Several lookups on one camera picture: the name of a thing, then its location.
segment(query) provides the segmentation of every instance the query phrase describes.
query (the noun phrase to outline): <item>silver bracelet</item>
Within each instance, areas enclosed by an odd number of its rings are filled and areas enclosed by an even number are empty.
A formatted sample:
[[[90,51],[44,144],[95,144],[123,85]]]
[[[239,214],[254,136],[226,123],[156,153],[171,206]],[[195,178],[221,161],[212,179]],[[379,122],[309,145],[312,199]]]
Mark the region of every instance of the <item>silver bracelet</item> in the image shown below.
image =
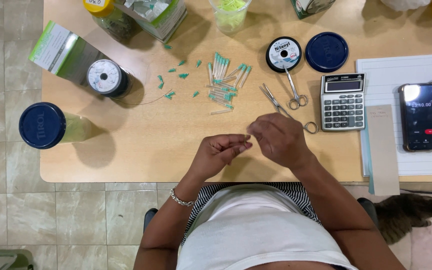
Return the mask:
[[[178,197],[174,194],[174,189],[175,189],[176,187],[173,187],[172,189],[171,189],[171,198],[173,198],[173,200],[175,200],[178,204],[180,204],[180,205],[184,205],[184,206],[193,206],[193,205],[195,205],[195,203],[196,203],[196,201],[198,200],[198,199],[196,199],[196,200],[194,200],[194,201],[192,201],[192,202],[183,202],[182,200],[180,200],[180,199],[178,199]]]

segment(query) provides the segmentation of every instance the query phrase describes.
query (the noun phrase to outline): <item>smartphone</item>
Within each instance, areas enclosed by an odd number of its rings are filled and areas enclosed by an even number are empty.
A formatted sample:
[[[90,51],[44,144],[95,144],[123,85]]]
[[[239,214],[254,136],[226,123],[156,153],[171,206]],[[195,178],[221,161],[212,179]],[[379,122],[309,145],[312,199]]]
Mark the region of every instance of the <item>smartphone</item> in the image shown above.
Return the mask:
[[[432,83],[399,87],[403,149],[432,151]]]

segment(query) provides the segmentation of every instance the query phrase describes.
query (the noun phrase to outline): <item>black and white striped fabric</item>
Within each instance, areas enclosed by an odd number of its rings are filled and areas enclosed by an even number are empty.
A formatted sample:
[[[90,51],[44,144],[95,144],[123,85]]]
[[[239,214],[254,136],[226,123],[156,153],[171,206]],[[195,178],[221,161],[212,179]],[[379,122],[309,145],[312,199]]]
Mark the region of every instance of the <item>black and white striped fabric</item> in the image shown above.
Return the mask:
[[[249,182],[245,184],[263,184],[275,187],[281,190],[284,194],[290,197],[294,203],[303,211],[303,213],[310,219],[314,220],[318,224],[321,225],[321,221],[316,216],[316,213],[311,206],[311,202],[309,201],[308,194],[306,193],[306,189],[300,182]],[[181,246],[186,241],[186,234],[188,230],[191,228],[193,222],[195,222],[196,216],[203,209],[203,207],[207,204],[207,202],[223,188],[231,187],[233,184],[214,184],[209,186],[204,186],[201,188],[201,191],[198,194],[198,200],[194,204],[192,208],[191,214],[189,216],[188,224],[186,225],[186,231],[184,231],[183,241],[181,242]]]

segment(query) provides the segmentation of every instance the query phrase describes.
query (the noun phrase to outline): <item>yellow lid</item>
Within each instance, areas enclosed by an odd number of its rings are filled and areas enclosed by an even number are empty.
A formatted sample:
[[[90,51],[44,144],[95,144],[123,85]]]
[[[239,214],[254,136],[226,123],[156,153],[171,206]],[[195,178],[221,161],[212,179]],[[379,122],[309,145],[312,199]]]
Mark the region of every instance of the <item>yellow lid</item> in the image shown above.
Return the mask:
[[[113,0],[82,0],[82,3],[94,17],[106,17],[114,9]]]

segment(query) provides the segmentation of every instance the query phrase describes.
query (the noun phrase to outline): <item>calculator button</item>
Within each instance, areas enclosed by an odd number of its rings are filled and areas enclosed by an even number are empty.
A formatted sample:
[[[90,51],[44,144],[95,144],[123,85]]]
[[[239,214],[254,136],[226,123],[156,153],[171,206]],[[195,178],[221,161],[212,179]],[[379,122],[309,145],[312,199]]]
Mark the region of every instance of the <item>calculator button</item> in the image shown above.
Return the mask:
[[[347,126],[353,127],[354,125],[355,125],[355,123],[354,123],[354,116],[348,116]]]

